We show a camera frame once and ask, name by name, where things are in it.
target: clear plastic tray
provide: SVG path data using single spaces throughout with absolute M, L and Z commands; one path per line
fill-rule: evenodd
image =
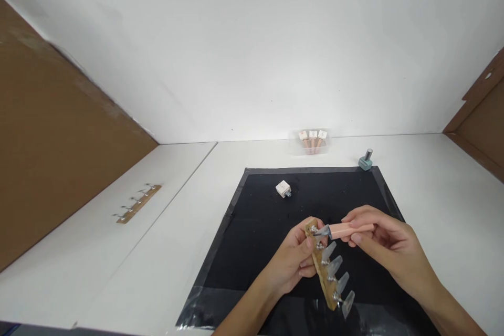
M 325 139 L 306 139 L 307 144 L 305 144 L 300 138 L 299 133 L 306 131 L 309 135 L 310 131 L 316 131 L 319 135 L 320 131 L 325 131 L 327 135 Z M 326 128 L 316 128 L 316 129 L 303 129 L 303 130 L 292 130 L 289 133 L 289 154 L 295 156 L 316 156 L 322 155 L 329 152 L 329 147 L 331 146 L 331 130 Z

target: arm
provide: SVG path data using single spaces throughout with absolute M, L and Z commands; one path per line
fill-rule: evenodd
M 278 300 L 302 277 L 313 277 L 317 273 L 311 257 L 315 246 L 310 238 L 306 239 L 304 230 L 309 220 L 311 218 L 290 230 L 271 261 L 215 330 L 214 336 L 257 335 Z M 318 227 L 323 226 L 318 220 Z
M 373 223 L 375 230 L 341 238 L 357 245 L 385 269 L 425 310 L 443 336 L 486 336 L 437 278 L 413 229 L 378 209 L 365 205 L 350 211 L 342 222 L 353 228 Z

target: hand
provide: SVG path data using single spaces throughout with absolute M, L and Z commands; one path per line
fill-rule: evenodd
M 374 231 L 355 233 L 341 240 L 350 247 L 358 245 L 387 269 L 399 286 L 421 305 L 434 305 L 436 293 L 443 286 L 410 225 L 368 205 L 350 211 L 341 222 L 350 222 L 353 228 L 375 224 Z
M 260 274 L 279 297 L 289 293 L 302 277 L 313 277 L 317 273 L 311 257 L 315 245 L 312 238 L 306 238 L 304 227 L 311 219 L 313 218 L 303 220 L 289 231 Z M 323 226 L 324 223 L 317 219 L 317 227 L 321 229 Z M 327 245 L 327 238 L 322 243 Z

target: plastic container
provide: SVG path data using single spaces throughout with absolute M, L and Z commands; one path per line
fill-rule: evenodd
M 289 153 L 291 155 L 326 154 L 330 145 L 331 135 L 328 129 L 293 130 L 289 134 Z

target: fingernail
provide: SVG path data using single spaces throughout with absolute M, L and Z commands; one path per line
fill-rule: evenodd
M 352 241 L 355 243 L 355 244 L 360 244 L 361 241 L 362 241 L 362 236 L 361 234 L 358 234 L 358 233 L 355 233 L 355 234 L 352 234 Z

